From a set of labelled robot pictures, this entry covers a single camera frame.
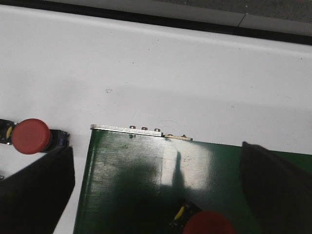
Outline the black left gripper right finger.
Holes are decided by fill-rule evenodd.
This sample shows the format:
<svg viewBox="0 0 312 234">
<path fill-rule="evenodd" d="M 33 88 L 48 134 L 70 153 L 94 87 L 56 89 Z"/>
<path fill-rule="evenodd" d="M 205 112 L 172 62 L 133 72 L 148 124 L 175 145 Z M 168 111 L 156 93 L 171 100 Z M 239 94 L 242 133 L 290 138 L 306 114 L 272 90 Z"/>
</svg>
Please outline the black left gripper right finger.
<svg viewBox="0 0 312 234">
<path fill-rule="evenodd" d="M 312 232 L 312 175 L 268 149 L 243 142 L 239 176 L 263 234 Z"/>
</svg>

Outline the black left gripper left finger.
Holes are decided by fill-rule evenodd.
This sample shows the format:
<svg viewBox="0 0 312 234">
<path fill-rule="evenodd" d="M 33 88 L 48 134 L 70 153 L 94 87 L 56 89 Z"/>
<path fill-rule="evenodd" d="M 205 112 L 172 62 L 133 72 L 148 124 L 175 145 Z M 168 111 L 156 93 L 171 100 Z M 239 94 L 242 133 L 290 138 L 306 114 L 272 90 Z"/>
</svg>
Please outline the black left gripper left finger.
<svg viewBox="0 0 312 234">
<path fill-rule="evenodd" d="M 75 186 L 72 147 L 57 147 L 0 183 L 2 234 L 52 234 Z"/>
</svg>

